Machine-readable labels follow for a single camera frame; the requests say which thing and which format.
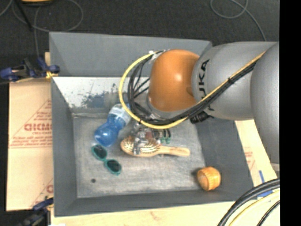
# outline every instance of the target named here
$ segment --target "gray tray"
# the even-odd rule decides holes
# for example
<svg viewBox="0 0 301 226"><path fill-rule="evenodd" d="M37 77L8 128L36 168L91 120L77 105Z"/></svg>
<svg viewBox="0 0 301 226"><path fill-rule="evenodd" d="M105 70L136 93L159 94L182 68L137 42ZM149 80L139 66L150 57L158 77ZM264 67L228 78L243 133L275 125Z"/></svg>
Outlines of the gray tray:
<svg viewBox="0 0 301 226"><path fill-rule="evenodd" d="M119 144L129 124L107 148L108 157L122 164L119 176L91 154L94 130L118 101L124 67L149 50L182 48L200 54L210 46L201 40L50 34L51 62L62 68L51 88L56 216L232 201L253 186L233 121L185 121L172 128L171 145L188 147L189 158L125 154ZM222 174L220 187L212 192L196 181L196 171L204 166Z"/></svg>

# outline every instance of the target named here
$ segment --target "black cord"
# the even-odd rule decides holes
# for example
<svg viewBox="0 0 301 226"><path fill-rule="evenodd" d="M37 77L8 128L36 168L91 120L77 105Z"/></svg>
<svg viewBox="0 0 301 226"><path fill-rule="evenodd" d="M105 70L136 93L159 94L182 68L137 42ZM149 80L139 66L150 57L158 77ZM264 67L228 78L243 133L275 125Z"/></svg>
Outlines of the black cord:
<svg viewBox="0 0 301 226"><path fill-rule="evenodd" d="M268 218L268 216L271 214L271 212L280 204L280 200L278 200L266 213L262 216L261 220L257 224L257 226L262 226L264 221Z"/></svg>
<svg viewBox="0 0 301 226"><path fill-rule="evenodd" d="M260 184L251 190L247 191L243 194L237 201L231 206L228 212L224 215L224 217L220 220L218 226L226 225L226 222L231 217L231 215L239 209L242 205L244 205L249 200L253 199L254 197L259 196L262 193L268 192L270 190L274 190L280 187L280 179L274 179L263 184Z"/></svg>

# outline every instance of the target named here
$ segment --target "hairbrush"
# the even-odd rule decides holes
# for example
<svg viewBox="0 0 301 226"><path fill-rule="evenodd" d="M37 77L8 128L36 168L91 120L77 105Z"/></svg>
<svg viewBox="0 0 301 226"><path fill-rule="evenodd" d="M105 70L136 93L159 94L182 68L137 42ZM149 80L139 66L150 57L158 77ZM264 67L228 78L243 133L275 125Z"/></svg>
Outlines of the hairbrush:
<svg viewBox="0 0 301 226"><path fill-rule="evenodd" d="M137 157L152 157L158 154L169 154L174 156L189 156L190 150L185 147L163 146L155 139L149 139L143 147L140 147L140 153L134 154L134 139L127 137L120 143L121 149L132 156Z"/></svg>

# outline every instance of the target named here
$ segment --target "blue clamp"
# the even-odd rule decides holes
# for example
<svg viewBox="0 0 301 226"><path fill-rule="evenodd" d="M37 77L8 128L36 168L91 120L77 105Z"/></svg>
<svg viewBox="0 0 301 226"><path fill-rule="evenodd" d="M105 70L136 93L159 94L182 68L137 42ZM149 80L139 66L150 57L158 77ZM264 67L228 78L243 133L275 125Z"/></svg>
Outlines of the blue clamp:
<svg viewBox="0 0 301 226"><path fill-rule="evenodd" d="M58 74L60 67L57 65L48 66L42 57L37 58L38 64L32 64L27 58L18 67L8 67L0 70L0 77L4 80L16 82L26 78L44 78L47 72Z"/></svg>

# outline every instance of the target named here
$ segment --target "teal sunglasses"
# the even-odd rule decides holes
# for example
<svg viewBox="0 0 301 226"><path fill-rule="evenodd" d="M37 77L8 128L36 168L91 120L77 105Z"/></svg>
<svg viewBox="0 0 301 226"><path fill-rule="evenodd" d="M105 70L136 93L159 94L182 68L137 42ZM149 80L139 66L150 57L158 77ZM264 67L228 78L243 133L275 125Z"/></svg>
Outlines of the teal sunglasses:
<svg viewBox="0 0 301 226"><path fill-rule="evenodd" d="M115 175L121 173L121 165L115 159L107 159L107 150L100 144L97 144L92 147L93 155L98 159L104 162L105 167Z"/></svg>

